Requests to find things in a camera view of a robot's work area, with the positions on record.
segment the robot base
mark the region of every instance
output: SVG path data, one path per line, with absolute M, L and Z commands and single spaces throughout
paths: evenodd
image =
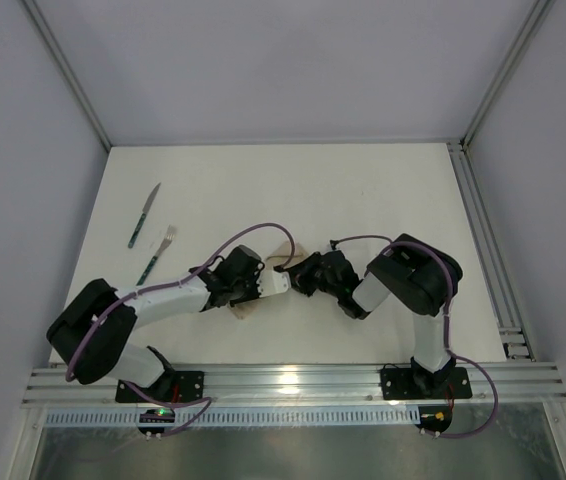
M 413 370 L 410 367 L 384 367 L 381 374 L 381 391 L 383 400 L 446 400 L 446 391 L 452 392 L 455 399 L 472 398 L 472 387 L 467 370 L 463 367 L 454 367 L 450 370 L 447 380 L 431 395 L 425 397 L 413 379 Z
M 157 381 L 150 388 L 140 388 L 149 397 L 166 403 L 187 403 L 203 396 L 205 373 L 199 371 L 166 372 L 163 381 Z M 116 389 L 116 403 L 147 403 L 119 381 Z

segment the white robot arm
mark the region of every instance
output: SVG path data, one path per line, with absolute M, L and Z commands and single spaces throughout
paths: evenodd
M 431 249 L 405 234 L 395 244 Z M 444 253 L 431 250 L 448 269 L 456 293 L 462 277 L 460 266 Z M 174 286 L 144 286 L 144 293 L 135 295 L 136 289 L 115 289 L 105 280 L 94 280 L 50 327 L 48 341 L 68 364 L 77 349 L 81 350 L 73 369 L 80 383 L 89 384 L 109 376 L 133 382 L 158 398 L 162 389 L 167 388 L 165 385 L 170 384 L 173 372 L 155 349 L 128 342 L 136 328 L 175 314 L 235 305 L 284 293 L 290 288 L 307 296 L 317 289 L 328 293 L 338 299 L 339 306 L 349 316 L 364 319 L 392 293 L 414 312 L 416 348 L 412 370 L 424 395 L 435 389 L 446 378 L 446 371 L 454 367 L 454 359 L 445 345 L 441 312 L 448 294 L 446 278 L 440 265 L 419 254 L 418 249 L 393 247 L 390 252 L 379 254 L 359 280 L 339 250 L 317 252 L 294 267 L 273 271 L 264 270 L 259 256 L 241 245 L 213 270 L 207 267 L 187 283 L 171 283 Z M 88 346 L 81 347 L 96 318 L 123 298 L 129 299 L 112 310 L 89 338 Z

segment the purple cable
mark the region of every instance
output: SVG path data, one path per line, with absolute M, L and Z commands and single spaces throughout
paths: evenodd
M 132 390 L 134 393 L 136 393 L 139 397 L 141 397 L 146 402 L 153 403 L 154 405 L 159 405 L 159 406 L 165 407 L 165 408 L 170 408 L 172 410 L 177 409 L 177 408 L 191 407 L 193 405 L 200 405 L 201 403 L 205 403 L 205 406 L 201 410 L 199 410 L 196 413 L 196 415 L 194 415 L 187 422 L 185 422 L 183 425 L 179 425 L 178 427 L 173 428 L 172 430 L 169 430 L 169 431 L 163 433 L 161 435 L 161 437 L 163 437 L 163 438 L 171 437 L 172 435 L 176 435 L 177 433 L 181 433 L 183 430 L 185 430 L 187 427 L 189 427 L 194 422 L 196 422 L 199 418 L 201 418 L 201 415 L 203 415 L 205 413 L 205 411 L 208 408 L 210 408 L 210 405 L 212 405 L 212 398 L 211 397 L 203 397 L 200 400 L 195 400 L 193 402 L 187 402 L 187 403 L 159 402 L 159 401 L 151 398 L 150 396 L 146 395 L 139 387 L 137 387 L 133 383 L 131 383 L 131 382 L 123 382 L 123 383 L 125 383 L 125 385 L 127 385 L 127 387 L 130 390 Z
M 496 391 L 496 385 L 494 384 L 494 380 L 492 380 L 490 375 L 481 365 L 479 365 L 474 360 L 470 360 L 469 358 L 457 355 L 452 351 L 452 348 L 450 347 L 450 309 L 452 307 L 452 297 L 454 295 L 454 288 L 452 287 L 452 277 L 450 276 L 450 272 L 443 263 L 443 260 L 441 260 L 441 258 L 436 253 L 434 253 L 432 249 L 427 248 L 418 243 L 394 242 L 388 245 L 387 247 L 385 247 L 383 250 L 381 250 L 380 254 L 383 255 L 392 248 L 396 248 L 396 247 L 408 247 L 415 250 L 419 250 L 425 253 L 428 257 L 432 258 L 432 260 L 434 260 L 436 264 L 439 267 L 441 267 L 441 270 L 443 271 L 443 275 L 445 276 L 445 282 L 447 283 L 447 298 L 445 299 L 445 303 L 443 304 L 443 343 L 445 345 L 445 351 L 452 358 L 456 358 L 457 360 L 461 360 L 462 362 L 469 363 L 479 372 L 481 372 L 485 377 L 485 379 L 487 380 L 487 383 L 490 385 L 490 388 L 492 389 L 492 394 L 494 395 L 494 407 L 492 408 L 492 413 L 490 413 L 490 416 L 483 425 L 466 433 L 441 433 L 438 436 L 441 438 L 461 439 L 461 438 L 468 438 L 477 435 L 495 422 L 496 415 L 499 412 L 499 395 L 498 392 Z M 430 430 L 426 430 L 426 432 L 429 435 L 436 436 L 435 432 L 432 432 Z
M 392 243 L 392 239 L 384 235 L 355 235 L 354 237 L 345 237 L 341 238 L 340 240 L 334 240 L 334 245 L 336 246 L 339 243 L 349 242 L 351 240 L 363 240 L 366 238 L 375 238 L 377 240 L 385 240 L 388 243 Z
M 116 302 L 112 303 L 109 307 L 107 307 L 105 309 L 105 311 L 101 315 L 99 315 L 99 317 L 96 319 L 96 321 L 92 324 L 90 329 L 87 331 L 87 333 L 85 334 L 85 336 L 83 337 L 83 339 L 79 343 L 79 346 L 74 351 L 74 355 L 72 355 L 72 358 L 70 359 L 70 362 L 68 363 L 68 366 L 67 366 L 67 371 L 65 372 L 65 380 L 67 382 L 71 382 L 72 380 L 74 380 L 74 369 L 76 368 L 76 364 L 78 363 L 81 356 L 83 355 L 85 348 L 90 343 L 90 340 L 92 340 L 92 337 L 94 336 L 94 334 L 96 333 L 98 328 L 101 325 L 103 325 L 103 323 L 107 319 L 107 316 L 110 313 L 112 313 L 112 311 L 114 311 L 117 307 L 124 304 L 128 300 L 132 300 L 133 298 L 136 298 L 139 295 L 143 295 L 144 293 L 155 292 L 157 290 L 163 290 L 165 288 L 180 287 L 181 285 L 186 284 L 187 282 L 189 282 L 193 278 L 197 277 L 198 274 L 201 273 L 203 270 L 205 270 L 209 265 L 214 263 L 214 260 L 216 259 L 217 255 L 219 255 L 223 250 L 225 250 L 230 244 L 232 244 L 233 242 L 235 242 L 236 240 L 238 240 L 242 236 L 244 236 L 244 235 L 246 235 L 250 232 L 253 232 L 254 230 L 258 230 L 260 228 L 267 228 L 267 227 L 277 228 L 277 229 L 281 230 L 283 233 L 285 233 L 285 235 L 289 239 L 290 245 L 291 245 L 290 256 L 288 257 L 288 259 L 284 263 L 281 264 L 281 266 L 284 267 L 285 265 L 290 263 L 292 261 L 292 259 L 294 258 L 294 252 L 295 252 L 296 247 L 294 245 L 294 238 L 292 237 L 292 234 L 284 226 L 279 225 L 278 223 L 267 222 L 267 223 L 259 223 L 259 224 L 256 224 L 256 225 L 252 225 L 251 227 L 248 227 L 245 230 L 240 231 L 239 233 L 234 235 L 232 238 L 230 238 L 228 241 L 226 241 L 223 245 L 221 245 L 212 255 L 210 255 L 210 258 L 208 258 L 203 263 L 203 265 L 198 267 L 191 274 L 186 276 L 183 280 L 177 280 L 175 282 L 168 282 L 168 283 L 162 283 L 162 284 L 159 284 L 159 285 L 151 285 L 149 287 L 139 288 L 137 291 L 128 293 L 127 295 L 119 298 Z

